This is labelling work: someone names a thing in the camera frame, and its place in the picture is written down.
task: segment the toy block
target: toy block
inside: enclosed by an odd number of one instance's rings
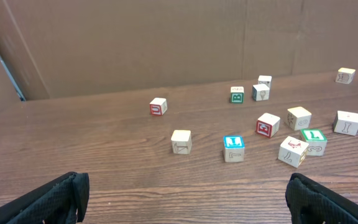
[[[191,131],[175,130],[171,137],[172,149],[175,154],[190,154]]]
[[[311,121],[311,113],[299,106],[288,109],[287,119],[284,121],[294,131],[309,127]]]
[[[224,161],[225,162],[242,162],[246,145],[241,136],[224,136]]]
[[[269,99],[270,88],[265,84],[258,84],[252,87],[252,98],[255,101],[262,101]]]
[[[150,112],[152,115],[162,116],[167,109],[167,99],[154,98],[154,100],[150,102]]]
[[[266,75],[259,75],[258,84],[265,84],[270,89],[272,84],[272,77]]]
[[[256,122],[256,133],[271,138],[277,133],[280,127],[280,118],[278,116],[264,113]]]
[[[302,129],[301,139],[309,144],[307,148],[307,156],[322,156],[327,146],[327,138],[321,130],[318,129]]]
[[[289,136],[280,145],[278,159],[298,168],[306,157],[308,146],[307,142]]]
[[[230,89],[230,102],[231,103],[243,103],[244,102],[244,87],[232,86]]]
[[[334,132],[355,136],[358,130],[358,113],[338,111],[334,120]]]
[[[354,74],[356,71],[350,68],[341,68],[338,70],[338,75],[336,76],[335,82],[349,84],[353,81]]]

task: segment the drawing on block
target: drawing on block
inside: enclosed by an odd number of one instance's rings
[[[310,147],[308,147],[309,152],[311,152],[313,150],[315,150],[316,152],[319,152],[319,151],[323,150],[323,148],[321,146],[310,146]]]
[[[299,142],[298,144],[293,144],[291,143],[291,141],[288,143],[289,146],[291,146],[293,149],[296,147],[301,147],[301,143]]]
[[[161,107],[157,105],[150,105],[152,109],[152,114],[161,115]]]
[[[343,128],[342,132],[343,133],[348,133],[349,132],[349,128],[352,125],[352,123],[349,122],[345,122],[345,127]]]
[[[291,113],[288,114],[287,120],[288,120],[288,125],[291,126],[291,124],[293,123],[293,117],[292,117],[292,114],[291,114]]]
[[[262,100],[265,98],[265,95],[266,95],[266,91],[261,91],[260,92],[260,97],[262,98]]]
[[[180,151],[187,149],[187,146],[178,146],[177,143],[175,143],[175,152],[179,153]]]
[[[258,121],[258,133],[270,136],[270,126]]]
[[[292,162],[292,159],[290,159],[290,157],[291,157],[291,153],[290,153],[290,152],[287,152],[287,155],[284,157],[284,159],[285,159],[286,161]]]
[[[349,81],[349,74],[339,74],[337,82],[347,83]]]
[[[307,119],[304,119],[303,121],[299,121],[299,122],[298,122],[298,124],[299,124],[300,126],[305,125],[305,124],[307,124],[307,123],[308,123],[308,120],[307,120]]]
[[[253,97],[254,100],[256,100],[256,94],[257,94],[256,89],[253,88],[252,89],[252,97]]]
[[[241,154],[229,152],[229,157],[230,157],[230,158],[233,158],[233,156],[241,156]]]

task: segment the wood grain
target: wood grain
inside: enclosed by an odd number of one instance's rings
[[[18,103],[0,114],[0,206],[71,170],[89,173],[85,223],[289,223],[293,172],[358,203],[358,134],[332,129],[337,110],[358,113],[358,71],[350,85],[335,76],[274,78],[260,102],[257,80],[241,80]],[[230,86],[244,86],[244,104],[229,103]],[[155,97],[168,101],[162,117],[149,115]],[[328,139],[325,155],[298,169],[277,160],[280,143],[300,133],[283,123],[296,106]],[[263,113],[282,118],[272,139],[254,132]],[[174,129],[191,130],[190,155],[172,152]],[[244,137],[242,163],[224,162],[230,134]]]

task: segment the alphabet block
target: alphabet block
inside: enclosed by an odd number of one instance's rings
[[[322,156],[327,146],[327,138],[321,130],[302,129],[301,140],[309,144],[307,156]]]
[[[284,122],[294,131],[309,127],[311,121],[311,113],[299,106],[288,109],[287,119]]]
[[[272,77],[266,75],[259,75],[258,84],[265,84],[268,88],[272,88]]]
[[[336,76],[335,82],[349,84],[353,81],[354,74],[356,71],[351,68],[341,68],[338,70],[338,75]]]
[[[231,96],[230,96],[231,103],[243,103],[244,102],[244,87],[232,86],[230,89],[230,92],[231,92]]]
[[[270,88],[265,84],[258,84],[252,87],[252,98],[255,101],[262,101],[269,99]]]
[[[271,138],[277,133],[280,127],[280,118],[278,116],[264,113],[256,122],[256,133]]]
[[[225,162],[242,162],[246,145],[241,136],[224,136],[224,161]]]
[[[334,120],[334,132],[355,136],[358,130],[358,113],[338,111]]]
[[[190,154],[192,142],[191,131],[175,130],[171,137],[172,149],[175,154]]]
[[[150,102],[150,112],[152,115],[162,116],[167,109],[167,99],[154,98],[154,100]]]
[[[298,168],[306,157],[308,146],[307,142],[289,136],[280,145],[278,159]]]

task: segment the white block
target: white block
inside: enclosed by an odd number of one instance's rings
[[[280,127],[280,117],[264,113],[256,122],[256,133],[271,138]]]
[[[230,102],[231,103],[244,102],[244,87],[243,86],[232,86],[230,88]]]
[[[289,136],[280,145],[278,159],[298,168],[306,157],[308,146],[308,143]]]
[[[190,154],[191,131],[175,130],[171,137],[172,149],[175,154]]]
[[[269,99],[270,88],[265,84],[258,84],[252,87],[252,98],[255,101],[262,101]]]
[[[224,161],[242,162],[246,152],[246,145],[241,136],[224,136]]]
[[[267,75],[259,75],[258,84],[265,84],[267,87],[272,88],[272,77]]]
[[[150,112],[152,115],[162,116],[168,110],[167,99],[154,98],[150,102]]]
[[[351,68],[341,68],[338,70],[338,75],[336,76],[335,82],[349,84],[353,81],[354,74],[356,71]]]
[[[327,146],[327,138],[321,130],[302,129],[301,140],[309,144],[306,155],[322,156]]]
[[[334,120],[334,132],[355,136],[358,130],[358,113],[338,111]]]
[[[308,128],[310,121],[311,113],[301,106],[288,109],[287,118],[284,120],[294,131]]]

